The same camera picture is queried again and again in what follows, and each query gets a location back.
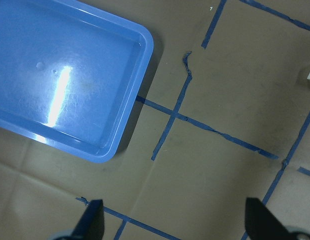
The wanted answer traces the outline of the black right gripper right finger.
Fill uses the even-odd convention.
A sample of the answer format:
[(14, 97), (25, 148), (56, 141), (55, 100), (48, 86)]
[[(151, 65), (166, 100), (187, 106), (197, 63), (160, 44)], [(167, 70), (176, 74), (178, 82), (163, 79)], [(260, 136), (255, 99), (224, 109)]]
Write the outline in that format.
[(245, 201), (244, 227), (251, 240), (288, 240), (288, 230), (258, 199)]

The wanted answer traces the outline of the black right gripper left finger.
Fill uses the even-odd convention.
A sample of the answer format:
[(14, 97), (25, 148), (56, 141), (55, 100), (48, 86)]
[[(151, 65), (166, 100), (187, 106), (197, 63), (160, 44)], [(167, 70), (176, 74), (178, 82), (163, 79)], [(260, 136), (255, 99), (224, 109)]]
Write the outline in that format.
[(102, 199), (91, 200), (70, 237), (72, 240), (102, 240), (105, 234)]

